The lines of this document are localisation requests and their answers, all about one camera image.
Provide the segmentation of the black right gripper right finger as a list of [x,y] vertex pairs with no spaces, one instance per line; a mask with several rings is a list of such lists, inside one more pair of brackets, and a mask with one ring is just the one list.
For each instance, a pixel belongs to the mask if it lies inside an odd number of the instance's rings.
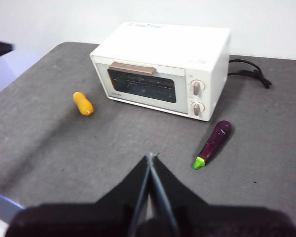
[[201,208],[209,206],[207,202],[185,186],[158,156],[152,156],[151,164],[158,185],[162,187],[171,208]]

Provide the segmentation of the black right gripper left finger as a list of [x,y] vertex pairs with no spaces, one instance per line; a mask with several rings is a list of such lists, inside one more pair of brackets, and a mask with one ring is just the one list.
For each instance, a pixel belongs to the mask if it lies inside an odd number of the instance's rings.
[[101,208],[135,208],[149,178],[148,157],[144,156],[125,178],[95,204]]

